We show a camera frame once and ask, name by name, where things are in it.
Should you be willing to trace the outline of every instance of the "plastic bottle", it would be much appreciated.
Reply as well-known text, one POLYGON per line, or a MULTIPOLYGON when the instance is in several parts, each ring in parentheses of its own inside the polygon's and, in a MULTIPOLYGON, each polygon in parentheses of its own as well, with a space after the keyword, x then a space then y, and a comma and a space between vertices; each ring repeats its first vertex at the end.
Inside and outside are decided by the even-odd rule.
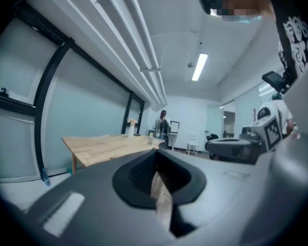
POLYGON ((153 133, 150 133, 148 136, 148 144, 152 145, 153 144, 153 133))
POLYGON ((49 177, 48 177, 48 175, 46 173, 46 170, 42 169, 42 173, 43 173, 43 180, 44 180, 45 184, 47 186, 50 186, 50 179, 49 179, 49 177))

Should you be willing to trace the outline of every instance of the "wooden tabletop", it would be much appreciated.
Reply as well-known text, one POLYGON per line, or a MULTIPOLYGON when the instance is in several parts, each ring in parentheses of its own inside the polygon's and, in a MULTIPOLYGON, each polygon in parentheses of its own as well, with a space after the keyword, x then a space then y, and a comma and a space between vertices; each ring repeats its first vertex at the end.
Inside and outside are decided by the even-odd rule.
POLYGON ((148 136, 134 136, 128 138, 124 135, 101 137, 62 137, 63 142, 72 154, 84 165, 110 160, 135 152, 158 149, 163 141, 153 139, 148 144, 148 136))

